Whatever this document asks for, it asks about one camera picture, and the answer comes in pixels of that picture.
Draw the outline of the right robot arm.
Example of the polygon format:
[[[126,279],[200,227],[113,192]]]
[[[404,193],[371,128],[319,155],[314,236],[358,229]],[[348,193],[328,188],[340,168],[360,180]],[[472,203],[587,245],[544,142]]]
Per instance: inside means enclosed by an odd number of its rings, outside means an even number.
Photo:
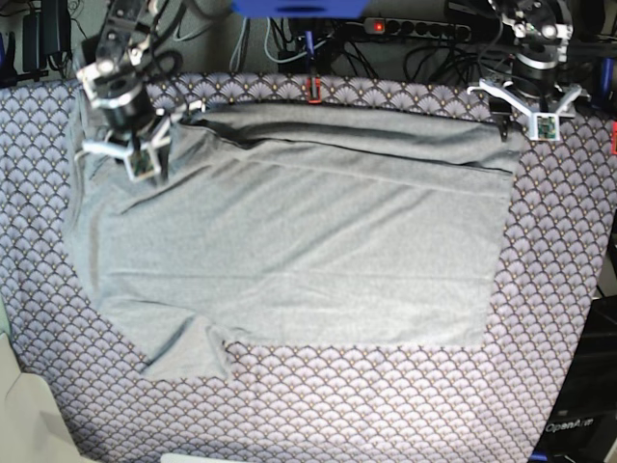
[[[146,74],[138,66],[149,59],[160,76],[169,76],[155,55],[162,12],[156,1],[113,1],[99,35],[82,42],[76,77],[86,108],[103,118],[103,126],[79,142],[75,163],[89,155],[111,158],[133,182],[167,176],[171,128],[203,104],[184,100],[165,110],[151,103]]]

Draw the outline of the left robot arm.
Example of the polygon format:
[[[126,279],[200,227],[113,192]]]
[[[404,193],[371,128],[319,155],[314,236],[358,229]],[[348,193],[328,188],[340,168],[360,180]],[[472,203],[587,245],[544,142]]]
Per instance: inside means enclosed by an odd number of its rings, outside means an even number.
[[[561,121],[575,115],[575,102],[590,95],[578,83],[558,83],[558,68],[567,62],[573,37],[572,15],[565,1],[492,1],[498,30],[491,46],[504,29],[514,35],[515,51],[508,71],[483,62],[488,52],[477,56],[479,79],[467,88],[469,94],[483,92],[503,142],[508,140],[512,115],[525,117],[525,133],[532,141],[561,140]]]

